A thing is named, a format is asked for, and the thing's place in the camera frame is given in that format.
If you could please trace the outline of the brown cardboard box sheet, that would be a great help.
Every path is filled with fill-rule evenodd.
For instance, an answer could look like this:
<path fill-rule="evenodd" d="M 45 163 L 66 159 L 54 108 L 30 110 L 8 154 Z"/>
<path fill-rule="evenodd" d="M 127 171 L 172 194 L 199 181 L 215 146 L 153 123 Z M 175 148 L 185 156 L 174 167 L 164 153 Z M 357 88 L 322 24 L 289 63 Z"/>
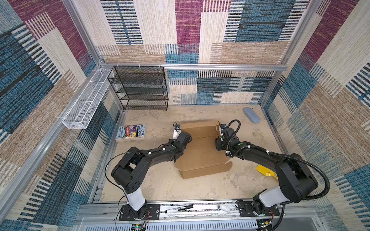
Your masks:
<path fill-rule="evenodd" d="M 231 170 L 233 163 L 225 151 L 216 149 L 215 141 L 221 137 L 219 127 L 217 120 L 180 125 L 181 131 L 192 136 L 184 154 L 174 164 L 184 180 Z"/>

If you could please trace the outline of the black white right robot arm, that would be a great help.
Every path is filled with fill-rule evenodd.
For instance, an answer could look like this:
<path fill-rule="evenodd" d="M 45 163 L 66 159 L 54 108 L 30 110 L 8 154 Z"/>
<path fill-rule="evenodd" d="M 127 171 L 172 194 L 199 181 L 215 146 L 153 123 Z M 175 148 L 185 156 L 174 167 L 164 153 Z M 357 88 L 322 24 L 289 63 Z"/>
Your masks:
<path fill-rule="evenodd" d="M 277 204 L 299 203 L 317 189 L 318 181 L 299 155 L 280 155 L 249 142 L 241 142 L 235 131 L 225 124 L 221 125 L 220 134 L 221 137 L 215 141 L 218 151 L 225 150 L 229 158 L 257 163 L 277 175 L 278 186 L 263 190 L 253 198 L 251 206 L 255 215 L 262 216 Z"/>

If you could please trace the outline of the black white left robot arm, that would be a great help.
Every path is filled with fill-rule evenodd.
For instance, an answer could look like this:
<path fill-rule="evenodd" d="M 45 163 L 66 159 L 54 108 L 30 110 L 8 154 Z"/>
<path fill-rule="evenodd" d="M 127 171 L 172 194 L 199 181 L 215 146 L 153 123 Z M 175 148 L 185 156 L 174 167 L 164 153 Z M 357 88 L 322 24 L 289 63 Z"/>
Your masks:
<path fill-rule="evenodd" d="M 182 131 L 176 139 L 170 139 L 158 148 L 140 150 L 132 147 L 123 155 L 113 168 L 111 176 L 125 193 L 130 216 L 134 219 L 143 219 L 148 215 L 147 201 L 140 187 L 149 168 L 162 162 L 175 162 L 184 154 L 186 146 L 191 141 L 192 136 Z"/>

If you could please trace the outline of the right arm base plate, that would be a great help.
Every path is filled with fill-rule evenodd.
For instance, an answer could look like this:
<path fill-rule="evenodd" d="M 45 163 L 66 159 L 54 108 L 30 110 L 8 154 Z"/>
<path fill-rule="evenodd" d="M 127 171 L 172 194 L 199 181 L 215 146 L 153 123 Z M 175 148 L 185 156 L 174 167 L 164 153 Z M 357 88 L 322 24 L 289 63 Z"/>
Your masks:
<path fill-rule="evenodd" d="M 265 207 L 259 201 L 237 200 L 236 208 L 239 210 L 241 217 L 279 217 L 280 211 L 277 205 Z"/>

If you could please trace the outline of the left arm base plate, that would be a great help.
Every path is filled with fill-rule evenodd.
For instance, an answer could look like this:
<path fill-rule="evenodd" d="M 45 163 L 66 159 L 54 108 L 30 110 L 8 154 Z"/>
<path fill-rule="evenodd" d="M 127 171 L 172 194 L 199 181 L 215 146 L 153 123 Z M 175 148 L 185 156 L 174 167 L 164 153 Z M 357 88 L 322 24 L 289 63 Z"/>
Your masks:
<path fill-rule="evenodd" d="M 160 211 L 160 204 L 146 203 L 138 211 L 131 208 L 129 204 L 125 204 L 120 209 L 119 221 L 144 221 L 146 219 L 159 220 Z"/>

